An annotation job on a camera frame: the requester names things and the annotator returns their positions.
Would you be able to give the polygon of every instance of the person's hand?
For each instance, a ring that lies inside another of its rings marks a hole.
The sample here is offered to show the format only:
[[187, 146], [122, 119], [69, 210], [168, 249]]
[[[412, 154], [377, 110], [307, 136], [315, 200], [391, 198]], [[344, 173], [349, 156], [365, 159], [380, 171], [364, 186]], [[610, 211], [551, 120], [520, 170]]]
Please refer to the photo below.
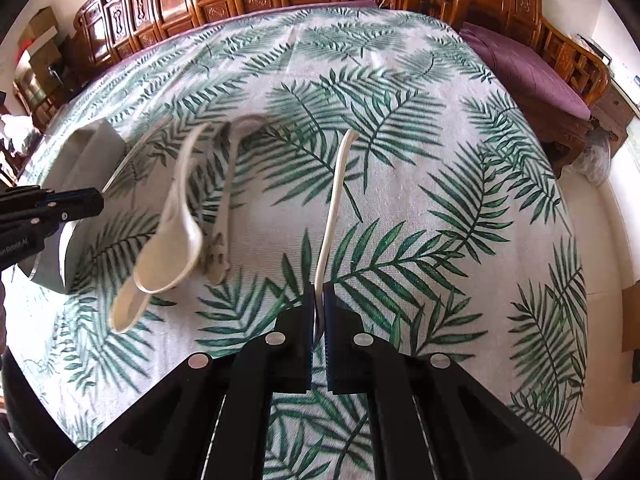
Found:
[[6, 346], [6, 325], [4, 323], [6, 314], [4, 312], [4, 285], [0, 282], [0, 356], [4, 353]]

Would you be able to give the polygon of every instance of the spoon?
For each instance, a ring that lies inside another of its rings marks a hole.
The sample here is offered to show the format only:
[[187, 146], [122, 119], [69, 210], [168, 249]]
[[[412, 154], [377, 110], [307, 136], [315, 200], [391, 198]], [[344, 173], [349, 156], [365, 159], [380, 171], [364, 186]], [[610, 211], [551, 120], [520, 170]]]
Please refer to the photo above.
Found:
[[138, 255], [133, 277], [143, 292], [157, 294], [172, 288], [198, 263], [203, 235], [189, 211], [186, 185], [191, 152], [206, 127], [203, 124], [194, 128], [184, 140], [174, 171], [177, 186], [174, 210]]
[[213, 225], [213, 231], [209, 235], [209, 257], [207, 258], [206, 277], [213, 285], [222, 283], [231, 268], [231, 263], [229, 262], [229, 208], [240, 142], [265, 124], [266, 120], [263, 116], [251, 114], [239, 117], [229, 125], [230, 147], [229, 162], [225, 173], [225, 187], [220, 199], [218, 216]]
[[[176, 200], [175, 180], [169, 190], [169, 195], [160, 213], [158, 228], [167, 221], [170, 212], [174, 209]], [[109, 324], [117, 334], [123, 334], [131, 329], [140, 319], [151, 301], [151, 294], [143, 292], [136, 285], [133, 274], [130, 275], [120, 287], [118, 295], [111, 305]]]

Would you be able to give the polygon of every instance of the spoon handle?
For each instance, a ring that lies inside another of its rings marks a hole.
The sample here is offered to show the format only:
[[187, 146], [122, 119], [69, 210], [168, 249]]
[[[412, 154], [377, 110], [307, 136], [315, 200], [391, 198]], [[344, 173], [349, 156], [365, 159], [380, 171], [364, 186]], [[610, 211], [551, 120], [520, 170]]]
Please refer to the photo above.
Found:
[[225, 279], [226, 273], [231, 268], [229, 262], [229, 209], [231, 206], [231, 187], [234, 175], [236, 174], [236, 160], [238, 160], [238, 149], [240, 147], [240, 137], [231, 139], [229, 147], [229, 163], [225, 173], [225, 187], [220, 199], [218, 216], [213, 225], [211, 242], [209, 244], [209, 258], [207, 265], [207, 279], [218, 285]]

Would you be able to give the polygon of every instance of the wooden side table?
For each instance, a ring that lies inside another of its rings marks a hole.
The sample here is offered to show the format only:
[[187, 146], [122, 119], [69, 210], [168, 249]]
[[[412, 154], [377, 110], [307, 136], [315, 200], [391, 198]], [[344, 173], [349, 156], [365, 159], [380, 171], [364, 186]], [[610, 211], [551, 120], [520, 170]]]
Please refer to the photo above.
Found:
[[609, 132], [612, 157], [626, 141], [626, 128], [634, 117], [640, 118], [640, 110], [612, 79], [609, 89], [591, 107], [591, 121]]

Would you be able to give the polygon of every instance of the white plastic bag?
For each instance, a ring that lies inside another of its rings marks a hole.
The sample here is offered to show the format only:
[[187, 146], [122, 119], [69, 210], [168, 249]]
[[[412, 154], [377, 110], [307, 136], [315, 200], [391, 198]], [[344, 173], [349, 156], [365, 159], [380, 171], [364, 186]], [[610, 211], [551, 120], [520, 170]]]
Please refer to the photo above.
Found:
[[39, 134], [31, 117], [3, 115], [0, 120], [4, 123], [4, 136], [12, 140], [15, 151], [27, 155], [33, 138]]
[[586, 135], [587, 147], [574, 160], [572, 168], [583, 174], [593, 186], [599, 186], [609, 176], [611, 168], [611, 148], [609, 134], [596, 128]]

